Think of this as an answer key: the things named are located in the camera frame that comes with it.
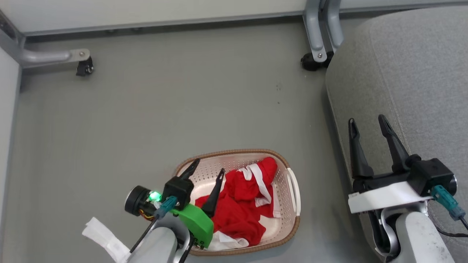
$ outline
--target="basket handle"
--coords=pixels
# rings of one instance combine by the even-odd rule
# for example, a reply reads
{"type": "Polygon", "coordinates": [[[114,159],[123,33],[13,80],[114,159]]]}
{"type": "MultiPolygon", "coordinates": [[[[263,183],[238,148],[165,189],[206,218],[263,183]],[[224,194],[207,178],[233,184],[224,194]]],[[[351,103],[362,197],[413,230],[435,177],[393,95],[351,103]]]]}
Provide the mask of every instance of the basket handle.
{"type": "Polygon", "coordinates": [[[292,202],[292,207],[296,216],[300,216],[300,193],[299,193],[299,184],[297,183],[296,176],[294,175],[293,170],[288,168],[288,182],[289,182],[289,191],[291,192],[291,197],[294,198],[292,202]]]}

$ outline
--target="green led light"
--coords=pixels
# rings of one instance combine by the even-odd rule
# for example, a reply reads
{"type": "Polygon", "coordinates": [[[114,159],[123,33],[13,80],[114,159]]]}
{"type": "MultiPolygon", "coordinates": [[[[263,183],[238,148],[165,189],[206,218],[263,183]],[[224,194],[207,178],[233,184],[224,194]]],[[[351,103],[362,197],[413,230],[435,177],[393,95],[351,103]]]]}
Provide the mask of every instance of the green led light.
{"type": "Polygon", "coordinates": [[[161,194],[158,193],[158,192],[151,192],[149,194],[148,198],[149,198],[150,201],[160,202],[161,201],[161,194]]]}

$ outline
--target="black cable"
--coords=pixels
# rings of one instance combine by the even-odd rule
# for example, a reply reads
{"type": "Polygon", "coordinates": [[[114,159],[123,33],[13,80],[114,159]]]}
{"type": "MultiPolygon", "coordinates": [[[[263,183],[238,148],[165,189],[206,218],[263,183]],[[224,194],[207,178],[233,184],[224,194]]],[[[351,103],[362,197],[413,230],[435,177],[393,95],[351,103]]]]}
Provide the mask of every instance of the black cable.
{"type": "Polygon", "coordinates": [[[187,256],[190,253],[190,250],[192,249],[193,243],[195,243],[195,237],[193,236],[192,232],[189,231],[190,237],[189,237],[189,246],[187,249],[183,252],[182,257],[179,260],[179,263],[184,263],[185,260],[187,259],[187,256]]]}
{"type": "Polygon", "coordinates": [[[465,220],[465,218],[463,216],[460,216],[460,221],[463,223],[463,225],[465,226],[465,228],[468,230],[468,224],[465,220]]]}
{"type": "Polygon", "coordinates": [[[156,224],[156,222],[159,219],[159,214],[154,215],[153,221],[149,224],[149,226],[146,228],[146,230],[143,232],[140,238],[138,238],[137,242],[133,247],[130,249],[130,253],[133,253],[137,246],[141,243],[141,241],[145,238],[146,234],[148,234],[149,230],[156,224]]]}
{"type": "Polygon", "coordinates": [[[442,229],[440,229],[438,226],[436,226],[436,229],[442,235],[446,235],[446,236],[450,236],[450,237],[468,237],[468,234],[464,234],[464,233],[455,233],[455,234],[453,234],[453,233],[445,232],[442,229]]]}

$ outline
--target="white strap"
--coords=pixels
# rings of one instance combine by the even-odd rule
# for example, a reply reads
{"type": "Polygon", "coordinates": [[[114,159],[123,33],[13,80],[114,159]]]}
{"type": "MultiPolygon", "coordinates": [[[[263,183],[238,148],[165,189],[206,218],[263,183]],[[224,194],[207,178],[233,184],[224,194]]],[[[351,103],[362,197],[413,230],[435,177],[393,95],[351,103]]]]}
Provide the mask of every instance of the white strap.
{"type": "Polygon", "coordinates": [[[98,219],[93,217],[83,230],[82,235],[103,247],[116,263],[127,262],[130,250],[98,219]]]}
{"type": "Polygon", "coordinates": [[[263,181],[263,173],[262,170],[260,170],[260,167],[256,163],[254,163],[251,165],[247,165],[246,168],[241,168],[238,171],[244,173],[244,178],[247,181],[250,181],[252,179],[252,174],[254,175],[255,181],[258,185],[258,189],[260,190],[260,193],[265,197],[255,198],[255,205],[259,207],[262,205],[271,204],[271,196],[268,190],[266,189],[265,182],[263,181]]]}
{"type": "Polygon", "coordinates": [[[246,248],[249,246],[249,242],[245,238],[232,238],[220,231],[216,231],[213,234],[210,246],[207,248],[208,251],[219,251],[227,249],[246,248]]]}

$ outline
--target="plastic basket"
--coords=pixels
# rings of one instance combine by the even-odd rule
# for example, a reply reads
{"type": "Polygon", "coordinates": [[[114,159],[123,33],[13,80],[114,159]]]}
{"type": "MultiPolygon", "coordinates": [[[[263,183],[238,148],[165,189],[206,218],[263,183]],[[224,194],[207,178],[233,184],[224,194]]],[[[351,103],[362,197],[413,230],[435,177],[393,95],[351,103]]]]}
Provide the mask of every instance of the plastic basket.
{"type": "Polygon", "coordinates": [[[226,169],[226,172],[240,169],[259,162],[268,156],[274,158],[278,165],[273,187],[278,195],[281,218],[261,221],[266,228],[266,232],[260,244],[256,246],[222,251],[206,251],[193,247],[190,252],[192,255],[227,256],[265,250],[285,244],[296,234],[300,222],[299,186],[288,162],[274,151],[246,149],[204,154],[180,164],[175,171],[175,175],[179,176],[195,158],[201,158],[195,174],[190,177],[195,185],[190,196],[191,202],[194,204],[197,198],[210,194],[221,168],[226,169]]]}

